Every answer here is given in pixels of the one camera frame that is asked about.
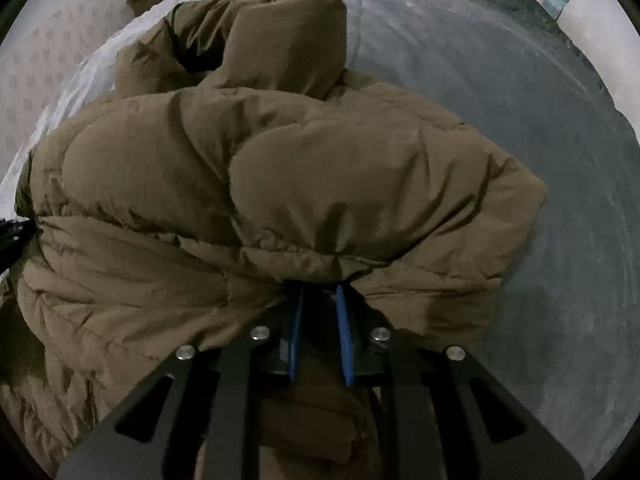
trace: blue strip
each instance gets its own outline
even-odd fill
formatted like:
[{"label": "blue strip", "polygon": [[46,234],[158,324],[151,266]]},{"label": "blue strip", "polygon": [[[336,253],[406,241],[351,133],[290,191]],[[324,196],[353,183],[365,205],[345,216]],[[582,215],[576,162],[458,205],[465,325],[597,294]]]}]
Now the blue strip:
[{"label": "blue strip", "polygon": [[293,327],[291,334],[289,335],[289,381],[292,383],[296,381],[296,369],[298,367],[298,346],[300,343],[300,324],[302,323],[302,306],[305,295],[305,289],[300,289],[300,296],[298,298],[298,306],[296,308],[296,315],[293,319]]},{"label": "blue strip", "polygon": [[349,316],[344,301],[344,291],[338,285],[335,289],[335,311],[338,317],[338,333],[340,334],[340,353],[342,354],[342,372],[347,386],[353,386],[355,372],[353,370],[353,346],[351,345],[351,330]]}]

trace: gray bedsheet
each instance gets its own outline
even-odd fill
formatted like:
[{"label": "gray bedsheet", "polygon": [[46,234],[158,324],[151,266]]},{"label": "gray bedsheet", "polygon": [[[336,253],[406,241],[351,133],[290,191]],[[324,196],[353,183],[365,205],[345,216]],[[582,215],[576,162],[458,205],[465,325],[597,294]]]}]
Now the gray bedsheet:
[{"label": "gray bedsheet", "polygon": [[[107,91],[117,50],[179,1],[89,58],[32,142]],[[531,0],[344,1],[349,67],[450,108],[546,182],[535,234],[478,353],[592,478],[640,412],[640,147],[630,125]],[[20,166],[2,184],[5,199]]]}]

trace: silver screw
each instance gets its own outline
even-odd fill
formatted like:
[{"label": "silver screw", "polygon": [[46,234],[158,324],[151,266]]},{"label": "silver screw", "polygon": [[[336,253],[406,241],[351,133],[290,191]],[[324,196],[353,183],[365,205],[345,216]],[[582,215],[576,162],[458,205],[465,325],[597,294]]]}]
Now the silver screw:
[{"label": "silver screw", "polygon": [[391,338],[391,330],[384,326],[379,326],[371,331],[371,338],[373,341],[378,342],[389,341],[389,338]]},{"label": "silver screw", "polygon": [[254,341],[264,341],[265,339],[268,339],[270,335],[271,330],[264,325],[254,326],[251,329],[251,339]]},{"label": "silver screw", "polygon": [[452,361],[462,361],[466,357],[465,349],[460,346],[450,346],[447,348],[447,357]]},{"label": "silver screw", "polygon": [[182,345],[175,351],[175,356],[180,359],[180,361],[188,361],[194,355],[196,355],[196,349],[191,345]]}]

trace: clothing pile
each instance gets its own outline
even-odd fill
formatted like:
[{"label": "clothing pile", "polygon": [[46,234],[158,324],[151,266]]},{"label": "clothing pile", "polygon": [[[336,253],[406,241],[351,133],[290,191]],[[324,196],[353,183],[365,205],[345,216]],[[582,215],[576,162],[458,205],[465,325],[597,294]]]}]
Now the clothing pile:
[{"label": "clothing pile", "polygon": [[[425,348],[488,324],[545,186],[345,56],[340,0],[183,3],[33,150],[0,404],[48,474],[177,346],[225,345],[288,282],[346,280]],[[321,353],[262,394],[265,479],[381,475],[374,401]]]}]

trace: puffer jacket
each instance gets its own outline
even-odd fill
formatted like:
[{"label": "puffer jacket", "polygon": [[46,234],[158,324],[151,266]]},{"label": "puffer jacket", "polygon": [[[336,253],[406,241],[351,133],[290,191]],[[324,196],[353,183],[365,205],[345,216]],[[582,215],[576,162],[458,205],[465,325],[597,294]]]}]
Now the puffer jacket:
[{"label": "puffer jacket", "polygon": [[[287,282],[347,280],[427,348],[487,325],[544,185],[345,58],[340,0],[180,4],[118,54],[111,96],[33,150],[0,404],[50,475],[172,350],[226,344]],[[367,393],[317,349],[262,402],[277,475],[378,478]]]}]

